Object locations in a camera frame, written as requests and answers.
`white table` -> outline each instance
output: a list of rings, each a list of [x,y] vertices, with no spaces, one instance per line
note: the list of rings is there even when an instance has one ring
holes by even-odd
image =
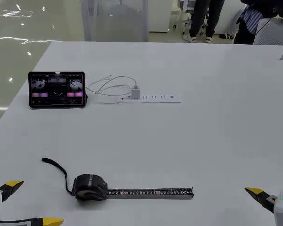
[[[181,104],[89,103],[31,110],[25,83],[0,120],[0,185],[24,180],[2,219],[57,217],[64,226],[274,226],[245,191],[283,189],[283,47],[52,43],[36,71],[112,74],[143,93],[181,92]],[[99,174],[111,188],[194,186],[193,200],[79,204],[65,191]]]

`white wall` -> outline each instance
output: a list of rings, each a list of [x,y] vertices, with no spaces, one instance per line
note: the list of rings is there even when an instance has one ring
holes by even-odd
[[[240,0],[225,0],[218,25],[215,29],[217,34],[222,34],[230,26],[233,18],[237,12],[244,7],[244,4]]]

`floor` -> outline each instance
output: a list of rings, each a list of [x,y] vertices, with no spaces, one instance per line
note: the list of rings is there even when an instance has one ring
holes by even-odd
[[[173,8],[170,31],[150,33],[150,42],[184,42]],[[82,24],[80,0],[0,0],[0,118],[50,42],[83,41]]]

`person's leg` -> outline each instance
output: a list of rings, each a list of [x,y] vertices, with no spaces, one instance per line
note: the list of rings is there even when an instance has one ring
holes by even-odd
[[[255,35],[250,33],[243,20],[240,20],[239,30],[234,39],[234,44],[252,45]]]
[[[219,21],[220,13],[225,0],[211,0],[209,4],[208,27],[206,31],[207,37],[212,37],[214,29]]]
[[[198,34],[207,14],[209,3],[210,0],[196,0],[195,14],[192,19],[192,25],[190,29],[191,37],[196,37],[196,35]]]

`tablet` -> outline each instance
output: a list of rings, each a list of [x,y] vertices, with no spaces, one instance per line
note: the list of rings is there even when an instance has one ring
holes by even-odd
[[[32,108],[84,107],[84,72],[29,72],[29,105]]]

